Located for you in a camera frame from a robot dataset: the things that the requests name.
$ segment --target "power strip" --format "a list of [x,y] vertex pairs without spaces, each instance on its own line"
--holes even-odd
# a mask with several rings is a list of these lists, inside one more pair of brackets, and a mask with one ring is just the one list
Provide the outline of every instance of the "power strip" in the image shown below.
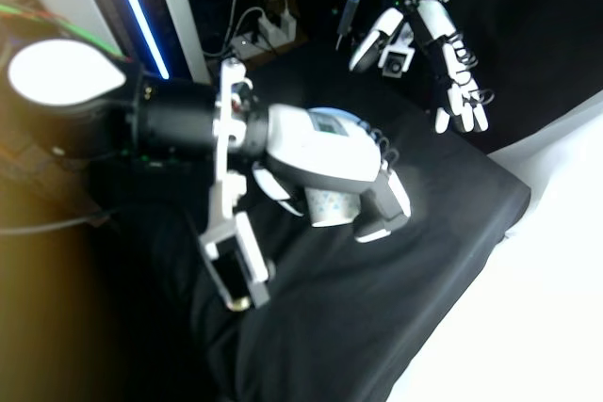
[[271,48],[277,49],[289,44],[297,35],[297,21],[288,11],[281,14],[281,27],[277,27],[264,16],[261,16],[257,22],[260,29],[257,42],[252,42],[252,32],[238,35],[230,40],[235,54],[242,60],[272,52]]

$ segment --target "white wall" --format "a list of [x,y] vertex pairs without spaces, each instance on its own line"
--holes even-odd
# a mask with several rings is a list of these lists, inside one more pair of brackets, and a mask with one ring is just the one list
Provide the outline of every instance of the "white wall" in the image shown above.
[[492,158],[529,214],[390,401],[603,401],[603,94]]

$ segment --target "green wire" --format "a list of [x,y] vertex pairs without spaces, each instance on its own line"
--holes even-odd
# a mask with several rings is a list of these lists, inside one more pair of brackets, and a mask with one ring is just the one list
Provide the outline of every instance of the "green wire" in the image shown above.
[[[0,4],[0,12],[7,13],[7,14],[20,15],[20,14],[25,14],[25,13],[27,13],[29,11],[18,9],[16,7],[11,7],[9,5]],[[42,18],[42,17],[32,17],[31,20],[32,21],[44,21],[44,18]],[[63,21],[60,18],[55,18],[54,19],[54,23],[60,25],[61,27],[63,27],[67,31],[69,31],[72,34],[76,35],[78,38],[81,38],[83,40],[91,42],[92,44],[96,45],[97,47],[103,49],[104,51],[106,51],[106,52],[108,52],[108,53],[110,53],[112,55],[115,55],[115,56],[124,56],[119,49],[114,48],[113,46],[111,46],[110,44],[107,44],[106,42],[104,42],[100,38],[92,35],[88,30],[85,30],[85,29],[83,29],[81,27],[78,27],[77,25],[68,23],[67,21]]]

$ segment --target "blue led light strip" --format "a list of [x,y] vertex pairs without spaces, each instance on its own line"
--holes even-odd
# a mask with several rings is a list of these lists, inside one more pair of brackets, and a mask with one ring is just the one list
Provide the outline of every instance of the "blue led light strip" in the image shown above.
[[153,33],[151,33],[151,28],[149,27],[149,23],[147,23],[147,19],[142,12],[142,7],[140,6],[139,0],[128,0],[130,3],[130,8],[134,12],[134,16],[136,17],[137,22],[139,23],[140,30],[142,31],[142,36],[147,41],[147,45],[149,46],[149,50],[151,51],[151,55],[155,60],[155,64],[157,65],[157,69],[161,74],[161,77],[164,79],[169,79],[170,74],[168,73],[168,68],[166,68],[166,64],[163,61],[163,57],[159,52],[159,48],[157,47],[157,43],[155,42],[155,38],[153,37]]

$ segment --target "robotic arm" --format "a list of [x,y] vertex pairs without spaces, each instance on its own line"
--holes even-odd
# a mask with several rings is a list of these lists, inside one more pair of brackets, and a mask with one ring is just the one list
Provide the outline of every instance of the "robotic arm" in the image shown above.
[[395,0],[372,26],[350,60],[350,70],[363,72],[375,63],[383,76],[402,77],[415,55],[414,41],[432,64],[435,131],[450,119],[461,132],[488,129],[484,106],[493,93],[480,89],[471,70],[478,60],[463,43],[444,4],[449,0]]
[[45,40],[8,65],[15,109],[34,138],[62,158],[99,158],[128,150],[150,165],[213,153],[209,222],[202,257],[233,311],[269,300],[269,268],[246,212],[245,176],[229,159],[253,162],[258,185],[313,226],[353,223],[366,243],[406,224],[410,201],[388,154],[362,124],[289,105],[262,106],[234,58],[221,62],[220,91],[163,80],[79,41]]

